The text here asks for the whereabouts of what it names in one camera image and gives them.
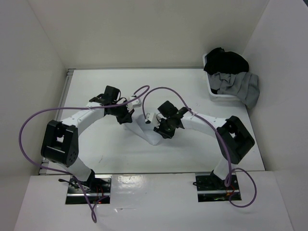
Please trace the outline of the white skirt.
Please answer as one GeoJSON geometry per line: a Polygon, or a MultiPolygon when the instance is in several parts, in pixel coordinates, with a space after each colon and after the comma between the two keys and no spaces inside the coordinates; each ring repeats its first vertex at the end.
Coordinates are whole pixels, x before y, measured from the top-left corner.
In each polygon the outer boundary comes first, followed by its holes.
{"type": "Polygon", "coordinates": [[[132,131],[137,136],[141,137],[149,144],[155,146],[163,139],[161,135],[154,132],[154,126],[146,124],[142,114],[133,115],[131,123],[125,123],[124,128],[132,131]]]}

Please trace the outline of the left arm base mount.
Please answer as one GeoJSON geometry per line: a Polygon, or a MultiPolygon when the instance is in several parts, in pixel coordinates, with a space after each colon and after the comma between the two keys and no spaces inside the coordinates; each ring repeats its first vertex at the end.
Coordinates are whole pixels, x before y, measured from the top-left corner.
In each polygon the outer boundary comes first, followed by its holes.
{"type": "MultiPolygon", "coordinates": [[[[111,175],[101,175],[98,176],[103,182],[93,188],[83,186],[86,192],[86,196],[89,202],[94,205],[96,204],[110,204],[110,193],[111,193],[111,175]]],[[[86,198],[80,186],[75,179],[70,178],[70,180],[58,179],[61,183],[67,183],[67,194],[66,194],[66,205],[82,205],[87,204],[86,198]]]]}

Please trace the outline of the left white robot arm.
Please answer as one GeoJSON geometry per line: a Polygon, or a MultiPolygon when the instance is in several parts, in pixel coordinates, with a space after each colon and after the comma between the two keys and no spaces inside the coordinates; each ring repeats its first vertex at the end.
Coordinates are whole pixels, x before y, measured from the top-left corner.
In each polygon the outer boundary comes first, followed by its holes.
{"type": "Polygon", "coordinates": [[[119,94],[119,89],[106,86],[104,93],[89,100],[86,110],[80,110],[62,121],[52,120],[47,124],[41,155],[73,174],[84,192],[91,192],[107,182],[96,178],[94,170],[78,157],[78,138],[94,122],[106,115],[115,116],[119,124],[132,122],[133,103],[124,100],[124,104],[119,106],[119,94]]]}

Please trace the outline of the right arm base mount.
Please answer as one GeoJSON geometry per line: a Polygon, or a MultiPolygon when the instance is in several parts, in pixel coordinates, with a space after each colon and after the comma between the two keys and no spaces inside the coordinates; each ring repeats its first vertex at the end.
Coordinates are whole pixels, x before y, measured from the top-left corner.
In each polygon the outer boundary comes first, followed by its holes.
{"type": "Polygon", "coordinates": [[[237,176],[232,174],[231,185],[226,187],[224,180],[211,173],[196,174],[192,183],[197,189],[198,202],[241,201],[237,176]]]}

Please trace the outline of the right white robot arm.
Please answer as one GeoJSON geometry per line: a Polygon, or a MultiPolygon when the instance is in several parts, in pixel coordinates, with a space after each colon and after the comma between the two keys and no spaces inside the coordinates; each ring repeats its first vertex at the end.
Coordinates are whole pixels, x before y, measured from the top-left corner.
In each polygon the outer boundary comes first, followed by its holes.
{"type": "Polygon", "coordinates": [[[207,116],[187,107],[178,109],[169,101],[164,102],[158,112],[147,114],[146,120],[164,139],[171,139],[178,128],[195,130],[217,139],[222,158],[211,177],[211,185],[216,189],[222,189],[228,183],[231,171],[255,145],[254,138],[236,116],[207,116]]]}

